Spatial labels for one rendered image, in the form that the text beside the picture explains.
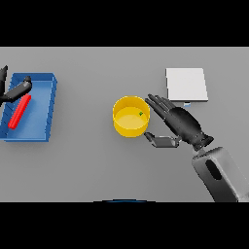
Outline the pale square measuring scale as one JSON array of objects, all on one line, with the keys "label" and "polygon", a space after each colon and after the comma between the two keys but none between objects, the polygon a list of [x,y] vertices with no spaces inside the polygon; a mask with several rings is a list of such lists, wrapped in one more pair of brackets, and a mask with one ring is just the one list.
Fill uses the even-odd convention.
[{"label": "pale square measuring scale", "polygon": [[166,68],[167,98],[172,102],[207,102],[208,94],[202,68]]}]

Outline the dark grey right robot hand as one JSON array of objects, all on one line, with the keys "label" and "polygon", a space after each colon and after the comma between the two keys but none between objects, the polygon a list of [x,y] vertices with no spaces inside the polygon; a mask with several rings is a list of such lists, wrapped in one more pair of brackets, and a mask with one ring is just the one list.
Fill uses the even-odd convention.
[{"label": "dark grey right robot hand", "polygon": [[145,132],[145,137],[155,148],[177,148],[181,141],[192,145],[198,152],[208,146],[214,138],[205,134],[199,122],[185,109],[176,107],[169,99],[148,94],[145,102],[158,114],[165,125],[175,134],[170,136],[155,136]]}]

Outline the blue tray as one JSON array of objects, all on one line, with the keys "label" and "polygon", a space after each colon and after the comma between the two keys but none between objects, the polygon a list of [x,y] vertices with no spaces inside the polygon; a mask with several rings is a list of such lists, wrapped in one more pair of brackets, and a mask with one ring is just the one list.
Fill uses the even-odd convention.
[{"label": "blue tray", "polygon": [[0,120],[0,140],[6,142],[48,142],[53,123],[53,107],[56,96],[57,80],[54,73],[14,73],[9,89],[20,84],[25,76],[31,77],[31,100],[15,129],[8,128],[8,123],[18,106],[14,103],[3,105]]}]

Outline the red beaker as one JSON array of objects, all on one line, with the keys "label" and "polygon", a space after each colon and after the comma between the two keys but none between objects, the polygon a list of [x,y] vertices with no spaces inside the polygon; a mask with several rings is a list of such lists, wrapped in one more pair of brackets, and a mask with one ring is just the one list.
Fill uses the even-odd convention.
[{"label": "red beaker", "polygon": [[21,117],[22,117],[22,115],[23,115],[30,100],[31,100],[31,95],[28,93],[20,99],[15,112],[13,113],[12,117],[10,118],[10,121],[8,123],[8,128],[10,128],[10,129],[17,128],[18,123],[19,123],[19,121],[20,121],[20,119],[21,119]]}]

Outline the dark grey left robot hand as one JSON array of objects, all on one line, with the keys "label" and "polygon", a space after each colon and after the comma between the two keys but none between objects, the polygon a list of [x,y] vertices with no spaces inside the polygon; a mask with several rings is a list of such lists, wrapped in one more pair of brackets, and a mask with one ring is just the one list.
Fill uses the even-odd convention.
[{"label": "dark grey left robot hand", "polygon": [[0,68],[0,106],[5,102],[15,102],[32,90],[31,77],[26,76],[23,82],[13,89],[5,91],[5,82],[7,78],[8,66]]}]

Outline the yellow bowl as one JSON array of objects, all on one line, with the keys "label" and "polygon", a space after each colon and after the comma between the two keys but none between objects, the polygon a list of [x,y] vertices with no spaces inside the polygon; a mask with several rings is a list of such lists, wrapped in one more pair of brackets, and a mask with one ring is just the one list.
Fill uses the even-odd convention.
[{"label": "yellow bowl", "polygon": [[116,132],[126,138],[142,135],[150,121],[150,107],[139,96],[127,95],[113,106],[113,127]]}]

